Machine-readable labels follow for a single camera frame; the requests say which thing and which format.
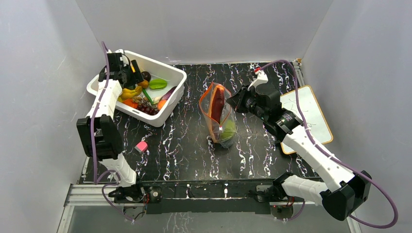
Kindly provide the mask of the dark brown toy fruit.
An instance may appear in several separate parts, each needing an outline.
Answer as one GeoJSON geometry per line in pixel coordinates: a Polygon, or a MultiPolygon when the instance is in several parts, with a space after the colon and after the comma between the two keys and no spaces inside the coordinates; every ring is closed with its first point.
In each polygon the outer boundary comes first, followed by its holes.
{"type": "Polygon", "coordinates": [[[142,77],[144,78],[144,80],[146,80],[146,81],[148,81],[148,82],[150,82],[151,79],[152,79],[151,74],[150,74],[149,72],[147,72],[147,71],[142,71],[142,72],[141,72],[141,75],[142,75],[142,77]]]}

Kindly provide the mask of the brown toy kiwi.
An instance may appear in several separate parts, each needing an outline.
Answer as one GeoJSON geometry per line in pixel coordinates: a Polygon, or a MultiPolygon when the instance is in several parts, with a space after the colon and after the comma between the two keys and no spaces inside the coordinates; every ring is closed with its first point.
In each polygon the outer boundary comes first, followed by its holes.
{"type": "Polygon", "coordinates": [[[138,83],[137,85],[142,87],[143,89],[147,89],[149,87],[149,82],[147,80],[144,80],[144,81],[138,83]]]}

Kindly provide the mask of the green toy starfruit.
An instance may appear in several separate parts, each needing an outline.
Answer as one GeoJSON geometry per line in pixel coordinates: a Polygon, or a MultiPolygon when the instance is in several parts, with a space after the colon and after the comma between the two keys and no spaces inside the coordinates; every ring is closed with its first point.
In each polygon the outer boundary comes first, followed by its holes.
{"type": "Polygon", "coordinates": [[[153,79],[149,82],[149,88],[151,90],[160,90],[166,88],[168,82],[164,79],[153,79]]]}

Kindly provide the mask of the green toy cabbage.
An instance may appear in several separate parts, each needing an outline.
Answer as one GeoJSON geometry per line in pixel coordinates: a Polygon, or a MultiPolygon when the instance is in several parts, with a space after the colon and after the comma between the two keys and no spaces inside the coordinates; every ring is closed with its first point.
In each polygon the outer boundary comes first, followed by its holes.
{"type": "Polygon", "coordinates": [[[227,141],[231,139],[237,131],[237,126],[234,121],[228,120],[226,122],[225,128],[220,134],[220,141],[227,141]]]}

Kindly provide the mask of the clear orange-zip bag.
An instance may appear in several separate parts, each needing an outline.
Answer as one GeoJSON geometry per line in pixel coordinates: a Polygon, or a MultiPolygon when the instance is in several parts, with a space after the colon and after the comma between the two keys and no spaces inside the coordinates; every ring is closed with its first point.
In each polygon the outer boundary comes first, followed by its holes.
{"type": "Polygon", "coordinates": [[[225,149],[233,145],[237,133],[235,112],[228,103],[231,97],[222,84],[212,82],[199,100],[211,140],[225,149]]]}

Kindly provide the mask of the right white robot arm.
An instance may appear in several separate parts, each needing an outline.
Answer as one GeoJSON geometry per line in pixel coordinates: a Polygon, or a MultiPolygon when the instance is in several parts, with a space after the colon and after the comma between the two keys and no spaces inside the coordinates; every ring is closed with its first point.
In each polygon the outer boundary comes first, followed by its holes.
{"type": "Polygon", "coordinates": [[[308,135],[302,119],[283,108],[280,92],[270,84],[246,85],[226,101],[238,113],[252,113],[278,142],[292,148],[322,178],[321,182],[285,173],[273,181],[273,194],[280,201],[299,197],[320,204],[335,219],[343,221],[369,195],[371,176],[340,165],[334,156],[322,153],[325,147],[308,135]]]}

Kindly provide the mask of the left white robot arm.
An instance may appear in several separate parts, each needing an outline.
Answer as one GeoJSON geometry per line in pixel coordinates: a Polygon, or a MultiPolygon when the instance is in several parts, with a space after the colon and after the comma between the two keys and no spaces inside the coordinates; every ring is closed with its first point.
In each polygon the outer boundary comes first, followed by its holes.
{"type": "Polygon", "coordinates": [[[106,167],[117,182],[109,197],[116,203],[141,202],[145,189],[124,158],[123,137],[113,120],[118,98],[124,87],[136,83],[140,76],[137,63],[131,61],[123,50],[105,52],[106,64],[98,75],[98,89],[94,103],[76,127],[87,157],[94,166],[94,183],[98,184],[97,164],[106,167]]]}

